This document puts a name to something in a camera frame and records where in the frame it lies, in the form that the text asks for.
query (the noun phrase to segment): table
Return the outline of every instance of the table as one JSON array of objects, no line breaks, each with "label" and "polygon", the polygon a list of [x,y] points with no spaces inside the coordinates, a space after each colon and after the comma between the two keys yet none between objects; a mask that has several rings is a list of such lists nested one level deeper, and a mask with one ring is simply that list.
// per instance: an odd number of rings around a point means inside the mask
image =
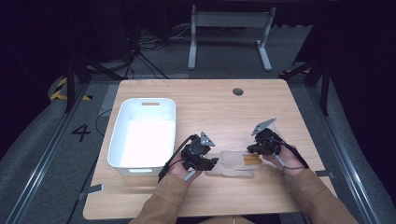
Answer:
[{"label": "table", "polygon": [[[233,94],[234,88],[244,93]],[[314,171],[324,170],[288,84],[282,79],[124,80],[115,99],[83,215],[87,219],[131,218],[151,196],[157,176],[121,176],[107,163],[107,152],[122,102],[129,98],[170,98],[177,108],[175,148],[204,131],[215,143],[211,152],[245,150],[258,123],[277,117],[284,139],[299,148]],[[321,177],[335,195],[329,177]],[[200,175],[191,185],[180,217],[273,214],[299,211],[283,175],[265,161],[253,178]]]}]

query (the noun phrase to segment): sleeve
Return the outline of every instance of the sleeve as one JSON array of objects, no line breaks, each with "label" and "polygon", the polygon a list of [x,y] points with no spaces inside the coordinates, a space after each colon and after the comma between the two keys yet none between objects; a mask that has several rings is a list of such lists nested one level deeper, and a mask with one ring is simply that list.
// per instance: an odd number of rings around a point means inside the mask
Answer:
[{"label": "sleeve", "polygon": [[290,191],[303,214],[315,224],[358,223],[310,169],[300,172],[291,180]]},{"label": "sleeve", "polygon": [[189,187],[189,184],[179,177],[166,175],[130,224],[176,223]]}]

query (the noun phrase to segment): white bin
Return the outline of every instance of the white bin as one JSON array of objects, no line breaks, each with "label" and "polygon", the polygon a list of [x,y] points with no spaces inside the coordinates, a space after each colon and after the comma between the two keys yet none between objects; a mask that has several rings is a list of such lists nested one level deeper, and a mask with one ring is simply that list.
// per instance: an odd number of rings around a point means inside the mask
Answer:
[{"label": "white bin", "polygon": [[174,152],[175,132],[173,100],[126,100],[117,115],[107,161],[121,175],[158,175]]}]

